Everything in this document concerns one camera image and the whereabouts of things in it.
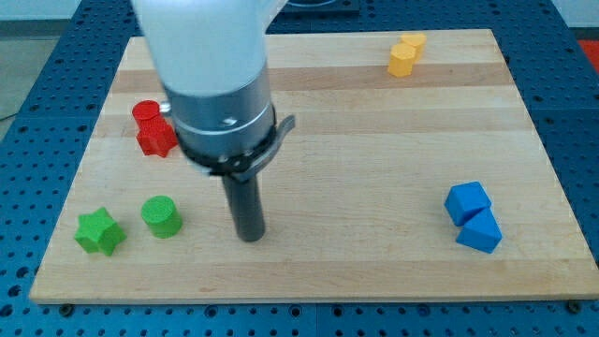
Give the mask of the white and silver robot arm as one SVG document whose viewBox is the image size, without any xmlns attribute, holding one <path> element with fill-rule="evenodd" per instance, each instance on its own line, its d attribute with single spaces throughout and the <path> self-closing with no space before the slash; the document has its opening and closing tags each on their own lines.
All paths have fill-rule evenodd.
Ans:
<svg viewBox="0 0 599 337">
<path fill-rule="evenodd" d="M 293 118 L 276 120 L 266 30 L 286 0 L 133 0 L 185 155 L 209 174 L 252 179 Z"/>
</svg>

